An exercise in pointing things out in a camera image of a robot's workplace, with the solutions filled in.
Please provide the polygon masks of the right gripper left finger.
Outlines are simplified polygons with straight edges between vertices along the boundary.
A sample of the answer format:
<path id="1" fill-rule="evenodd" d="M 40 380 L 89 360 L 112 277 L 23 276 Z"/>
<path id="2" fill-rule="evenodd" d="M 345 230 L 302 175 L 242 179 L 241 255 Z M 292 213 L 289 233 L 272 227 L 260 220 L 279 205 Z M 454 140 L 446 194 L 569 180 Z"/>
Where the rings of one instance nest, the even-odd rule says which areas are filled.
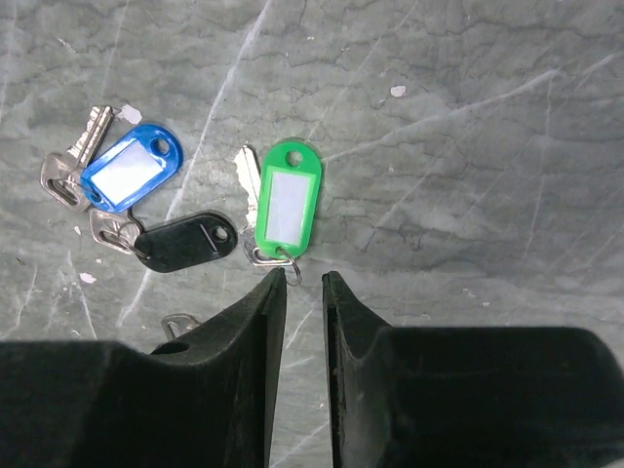
<path id="1" fill-rule="evenodd" d="M 282 269 L 142 353 L 117 341 L 1 346 L 5 467 L 264 467 L 287 306 Z"/>

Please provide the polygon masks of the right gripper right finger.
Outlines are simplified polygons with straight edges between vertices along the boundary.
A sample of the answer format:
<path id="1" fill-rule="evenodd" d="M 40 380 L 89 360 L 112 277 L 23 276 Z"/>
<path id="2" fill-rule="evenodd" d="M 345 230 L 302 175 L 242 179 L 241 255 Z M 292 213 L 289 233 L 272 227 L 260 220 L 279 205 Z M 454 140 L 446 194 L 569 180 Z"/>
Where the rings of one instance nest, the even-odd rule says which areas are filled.
<path id="1" fill-rule="evenodd" d="M 394 327 L 323 278 L 336 467 L 605 467 L 623 371 L 571 327 Z"/>

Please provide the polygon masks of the green key tag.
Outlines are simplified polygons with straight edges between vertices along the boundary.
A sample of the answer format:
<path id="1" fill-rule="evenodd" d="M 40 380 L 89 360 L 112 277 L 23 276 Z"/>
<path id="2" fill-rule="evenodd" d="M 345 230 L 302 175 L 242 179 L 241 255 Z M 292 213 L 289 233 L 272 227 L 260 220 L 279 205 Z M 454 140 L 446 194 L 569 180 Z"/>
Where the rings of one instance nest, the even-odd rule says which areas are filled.
<path id="1" fill-rule="evenodd" d="M 307 250 L 322 176 L 317 151 L 301 139 L 283 140 L 265 154 L 254 230 L 263 255 L 283 259 Z"/>

